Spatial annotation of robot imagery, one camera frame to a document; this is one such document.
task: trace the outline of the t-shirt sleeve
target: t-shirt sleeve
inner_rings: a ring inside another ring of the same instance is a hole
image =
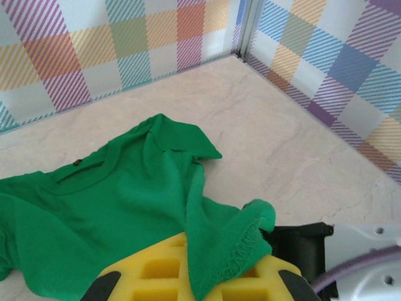
[[[196,125],[175,122],[159,114],[150,132],[163,151],[168,149],[190,152],[197,159],[221,159],[222,155],[214,147],[205,133]]]

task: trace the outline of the small button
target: small button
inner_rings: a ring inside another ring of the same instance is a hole
[[[78,160],[75,161],[73,164],[74,164],[75,166],[78,166],[78,165],[81,164],[81,162],[82,162],[82,159],[78,159]]]

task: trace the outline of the sponge hole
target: sponge hole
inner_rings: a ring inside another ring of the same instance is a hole
[[[248,272],[244,273],[241,278],[258,278],[259,275],[255,268],[251,268]]]
[[[148,261],[143,268],[142,279],[178,278],[180,260],[176,258],[161,258]]]
[[[224,288],[223,301],[270,301],[263,288]]]
[[[177,301],[178,291],[174,288],[137,290],[133,293],[132,301]]]

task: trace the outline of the floor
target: floor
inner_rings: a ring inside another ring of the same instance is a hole
[[[280,225],[401,221],[401,186],[235,57],[1,135],[0,178],[70,164],[159,112],[199,125],[222,152],[204,163],[204,194],[218,202],[265,199]],[[0,300],[49,299],[13,272]]]

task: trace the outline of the plaid wall panel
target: plaid wall panel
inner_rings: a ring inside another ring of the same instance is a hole
[[[0,0],[0,132],[237,50],[246,0]]]
[[[401,184],[400,33],[400,0],[267,0],[247,62]]]

